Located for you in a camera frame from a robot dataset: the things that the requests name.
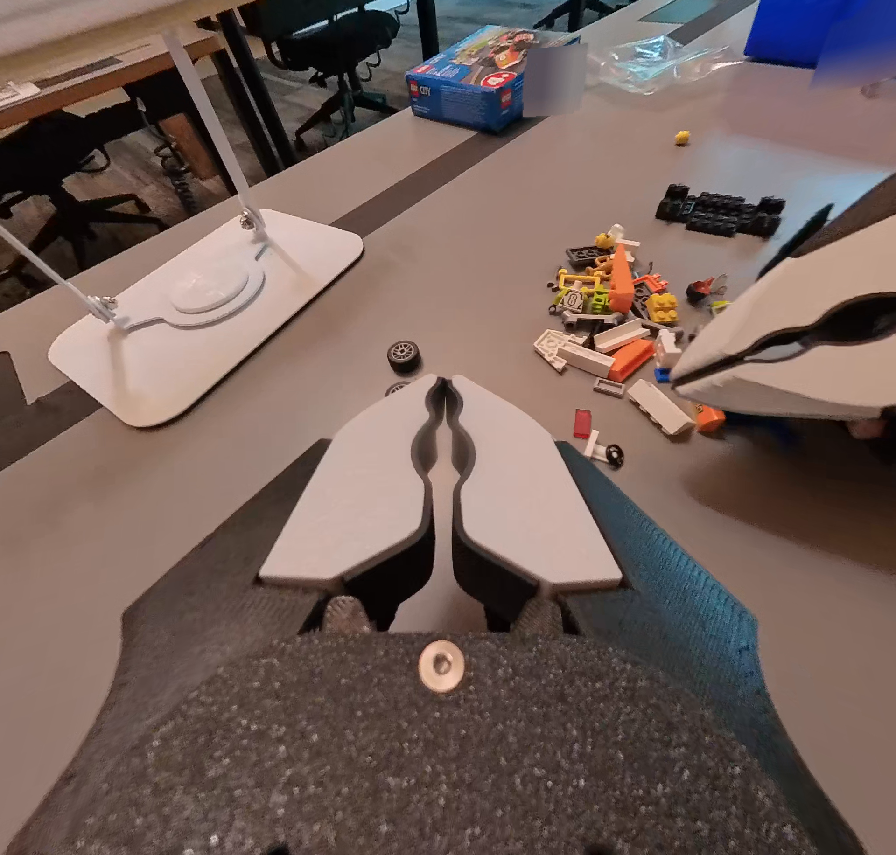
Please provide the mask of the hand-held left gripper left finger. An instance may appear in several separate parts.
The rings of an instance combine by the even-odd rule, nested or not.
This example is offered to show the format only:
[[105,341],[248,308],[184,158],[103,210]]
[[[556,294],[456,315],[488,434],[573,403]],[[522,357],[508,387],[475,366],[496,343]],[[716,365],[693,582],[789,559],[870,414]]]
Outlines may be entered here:
[[434,567],[429,471],[437,458],[445,379],[424,376],[335,434],[260,569],[260,582],[358,599],[375,626]]

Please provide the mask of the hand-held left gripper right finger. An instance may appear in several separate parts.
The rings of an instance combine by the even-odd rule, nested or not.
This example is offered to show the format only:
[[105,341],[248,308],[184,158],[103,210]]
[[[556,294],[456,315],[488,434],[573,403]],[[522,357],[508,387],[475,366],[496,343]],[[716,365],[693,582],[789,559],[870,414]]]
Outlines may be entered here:
[[554,437],[464,376],[452,378],[454,578],[488,626],[534,599],[612,591],[623,570]]

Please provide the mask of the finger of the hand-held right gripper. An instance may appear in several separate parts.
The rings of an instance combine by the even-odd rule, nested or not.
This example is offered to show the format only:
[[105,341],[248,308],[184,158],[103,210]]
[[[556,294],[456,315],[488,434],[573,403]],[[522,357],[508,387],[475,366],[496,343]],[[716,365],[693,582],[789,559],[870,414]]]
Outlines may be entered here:
[[894,363],[894,217],[789,257],[712,320],[678,362],[680,383],[862,380]]
[[716,355],[697,346],[678,362],[678,393],[726,413],[853,421],[894,407],[894,330],[837,340],[805,328]]

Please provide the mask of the orange lego race car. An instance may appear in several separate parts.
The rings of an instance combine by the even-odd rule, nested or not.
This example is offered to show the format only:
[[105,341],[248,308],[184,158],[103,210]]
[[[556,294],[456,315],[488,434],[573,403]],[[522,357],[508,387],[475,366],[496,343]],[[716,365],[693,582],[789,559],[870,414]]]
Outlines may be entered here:
[[692,192],[685,184],[670,184],[659,201],[655,218],[682,224],[687,231],[733,238],[737,234],[768,240],[777,233],[786,200],[764,196],[757,203],[719,192]]

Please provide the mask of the orange white lego cockpit piece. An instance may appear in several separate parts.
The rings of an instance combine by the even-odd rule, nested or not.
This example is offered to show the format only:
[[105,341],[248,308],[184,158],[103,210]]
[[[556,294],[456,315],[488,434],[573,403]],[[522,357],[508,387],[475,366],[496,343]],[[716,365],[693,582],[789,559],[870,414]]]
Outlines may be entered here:
[[655,345],[646,337],[620,347],[611,355],[613,361],[607,379],[617,383],[624,382],[654,355]]

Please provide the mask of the orange white lego nose piece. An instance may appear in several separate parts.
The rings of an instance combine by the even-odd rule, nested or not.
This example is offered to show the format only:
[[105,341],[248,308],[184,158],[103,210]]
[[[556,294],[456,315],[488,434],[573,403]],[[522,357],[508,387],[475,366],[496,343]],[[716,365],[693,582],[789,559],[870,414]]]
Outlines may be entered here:
[[626,314],[631,311],[634,283],[625,245],[618,243],[612,258],[609,278],[609,307],[611,312]]

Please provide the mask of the white lego steering wheel piece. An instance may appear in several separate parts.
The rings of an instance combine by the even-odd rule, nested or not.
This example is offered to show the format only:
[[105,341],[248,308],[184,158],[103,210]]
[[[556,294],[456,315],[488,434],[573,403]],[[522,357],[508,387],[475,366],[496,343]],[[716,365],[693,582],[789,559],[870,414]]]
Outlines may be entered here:
[[589,432],[583,456],[590,461],[604,463],[613,469],[619,469],[624,464],[624,452],[621,446],[615,443],[602,444],[596,429]]

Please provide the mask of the white lego brick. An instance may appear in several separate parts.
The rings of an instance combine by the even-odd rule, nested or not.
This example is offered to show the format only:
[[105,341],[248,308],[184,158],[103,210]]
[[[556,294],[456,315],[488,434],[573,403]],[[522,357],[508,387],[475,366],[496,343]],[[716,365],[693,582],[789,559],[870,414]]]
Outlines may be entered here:
[[658,386],[644,379],[631,384],[629,400],[669,438],[689,434],[696,428],[694,419],[663,394]]

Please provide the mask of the pile of loose lego pieces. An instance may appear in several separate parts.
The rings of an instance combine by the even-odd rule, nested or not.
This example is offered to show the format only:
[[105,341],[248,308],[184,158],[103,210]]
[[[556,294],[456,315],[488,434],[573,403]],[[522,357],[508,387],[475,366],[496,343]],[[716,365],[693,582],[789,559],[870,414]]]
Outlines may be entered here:
[[[620,223],[612,224],[585,246],[616,250],[618,243],[625,245],[632,272],[634,299],[631,311],[620,314],[611,312],[609,307],[609,278],[613,257],[596,266],[583,268],[568,268],[565,261],[557,267],[554,276],[546,284],[550,292],[547,313],[555,322],[554,328],[548,328],[539,334],[533,349],[559,374],[571,368],[587,374],[592,379],[592,390],[596,394],[626,399],[635,406],[629,400],[626,390],[637,380],[644,379],[658,386],[673,401],[671,376],[684,357],[686,345],[694,338],[695,332],[686,334],[680,317],[678,297],[652,263],[645,266],[639,263],[637,251],[641,245],[629,237],[624,226]],[[561,267],[576,274],[591,275],[599,272],[608,291],[598,292],[590,297],[583,297],[584,293],[576,290],[556,292],[556,273]],[[613,361],[611,355],[620,347],[645,337],[653,341],[655,355],[624,382],[608,380]],[[726,422],[725,413],[718,408],[700,403],[689,407],[682,404],[678,406],[694,419],[696,428],[693,431],[701,434],[711,435]],[[686,438],[693,431],[674,438]]]

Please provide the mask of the blue lego box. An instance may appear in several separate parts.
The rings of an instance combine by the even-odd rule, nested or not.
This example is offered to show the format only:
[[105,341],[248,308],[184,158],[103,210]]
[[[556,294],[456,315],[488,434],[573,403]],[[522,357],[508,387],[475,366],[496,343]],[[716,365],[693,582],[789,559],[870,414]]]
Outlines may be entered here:
[[578,34],[487,25],[406,72],[414,116],[499,133],[563,102],[559,72],[573,74],[577,97],[587,49]]

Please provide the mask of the blue plastic bin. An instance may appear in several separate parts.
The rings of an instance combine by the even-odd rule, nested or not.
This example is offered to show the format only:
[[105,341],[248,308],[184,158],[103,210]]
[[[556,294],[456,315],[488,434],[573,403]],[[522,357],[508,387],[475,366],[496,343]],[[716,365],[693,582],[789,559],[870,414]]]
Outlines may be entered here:
[[759,0],[744,55],[756,63],[817,67],[831,37],[867,49],[894,37],[894,0]]

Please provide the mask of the clear plastic bag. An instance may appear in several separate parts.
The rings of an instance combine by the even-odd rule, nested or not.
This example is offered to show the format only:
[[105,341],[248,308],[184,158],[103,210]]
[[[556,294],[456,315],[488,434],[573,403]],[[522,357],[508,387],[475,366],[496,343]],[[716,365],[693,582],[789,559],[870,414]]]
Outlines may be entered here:
[[728,46],[680,44],[668,35],[589,48],[585,87],[614,88],[635,96],[653,96],[687,86],[743,63]]

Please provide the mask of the wooden desk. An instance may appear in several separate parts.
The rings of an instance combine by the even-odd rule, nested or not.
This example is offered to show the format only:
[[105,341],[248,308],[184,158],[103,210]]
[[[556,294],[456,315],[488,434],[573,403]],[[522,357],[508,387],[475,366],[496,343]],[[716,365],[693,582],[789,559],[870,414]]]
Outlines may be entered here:
[[[378,0],[343,0],[349,9]],[[107,91],[173,68],[159,35],[122,43],[113,53],[95,54],[78,63],[57,63],[34,72],[37,88],[17,99],[2,99],[1,127],[15,128],[48,112],[100,97]]]

